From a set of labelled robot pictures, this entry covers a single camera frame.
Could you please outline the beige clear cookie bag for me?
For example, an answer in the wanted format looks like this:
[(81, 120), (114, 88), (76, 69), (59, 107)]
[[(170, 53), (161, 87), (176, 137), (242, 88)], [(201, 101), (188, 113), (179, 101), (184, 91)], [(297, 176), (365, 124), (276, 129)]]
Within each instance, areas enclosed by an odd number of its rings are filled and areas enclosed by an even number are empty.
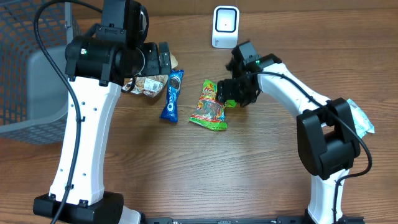
[(155, 98), (168, 84), (170, 75), (155, 75), (131, 78), (122, 88), (123, 93), (145, 95)]

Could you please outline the green Haribo gummy bag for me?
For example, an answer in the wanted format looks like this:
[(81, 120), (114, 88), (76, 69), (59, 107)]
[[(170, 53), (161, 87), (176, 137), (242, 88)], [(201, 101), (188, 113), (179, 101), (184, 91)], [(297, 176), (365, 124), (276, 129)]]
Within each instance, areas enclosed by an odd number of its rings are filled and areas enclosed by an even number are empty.
[(228, 128), (225, 121), (224, 109), (234, 108), (237, 102), (227, 100), (226, 103), (220, 103), (216, 100), (217, 86), (211, 80), (205, 80), (203, 89), (199, 97), (197, 107), (189, 121), (212, 131), (222, 131)]

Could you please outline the blue Oreo cookie pack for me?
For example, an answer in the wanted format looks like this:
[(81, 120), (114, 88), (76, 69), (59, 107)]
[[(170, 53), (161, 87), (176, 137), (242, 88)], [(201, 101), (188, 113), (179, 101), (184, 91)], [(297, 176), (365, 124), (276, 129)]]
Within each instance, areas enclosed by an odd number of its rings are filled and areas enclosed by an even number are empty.
[(172, 70), (167, 82), (167, 97), (160, 118), (167, 119), (172, 123), (178, 122), (177, 100), (180, 95), (183, 75), (184, 70)]

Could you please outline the teal white snack packet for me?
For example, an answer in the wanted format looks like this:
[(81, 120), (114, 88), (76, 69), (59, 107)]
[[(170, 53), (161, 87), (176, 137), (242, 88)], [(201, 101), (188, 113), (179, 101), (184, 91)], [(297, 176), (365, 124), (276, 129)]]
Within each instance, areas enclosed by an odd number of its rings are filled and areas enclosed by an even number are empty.
[(365, 112), (352, 100), (347, 100), (353, 115), (356, 134), (363, 138), (367, 133), (374, 134), (375, 129)]

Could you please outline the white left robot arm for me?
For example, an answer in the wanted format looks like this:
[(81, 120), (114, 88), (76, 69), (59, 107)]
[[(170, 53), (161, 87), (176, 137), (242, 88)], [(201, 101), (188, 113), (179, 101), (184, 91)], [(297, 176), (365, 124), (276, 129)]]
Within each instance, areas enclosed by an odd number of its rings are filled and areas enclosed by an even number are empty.
[(68, 114), (58, 170), (33, 212), (65, 223), (144, 223), (120, 193), (104, 189), (111, 118), (127, 78), (168, 75), (169, 45), (147, 42), (149, 16), (137, 1), (105, 1), (101, 22), (66, 46)]

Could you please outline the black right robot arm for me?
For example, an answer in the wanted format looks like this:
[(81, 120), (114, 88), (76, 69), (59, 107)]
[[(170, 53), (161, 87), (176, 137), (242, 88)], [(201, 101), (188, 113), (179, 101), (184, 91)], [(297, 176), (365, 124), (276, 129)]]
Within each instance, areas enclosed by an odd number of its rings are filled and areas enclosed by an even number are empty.
[(330, 100), (302, 83), (274, 54), (259, 55), (250, 41), (235, 46), (226, 69), (230, 79), (217, 83), (216, 99), (245, 107), (260, 93), (276, 99), (297, 122), (298, 155), (311, 175), (311, 198), (300, 223), (364, 223), (341, 210), (345, 178), (360, 155), (359, 137), (349, 103)]

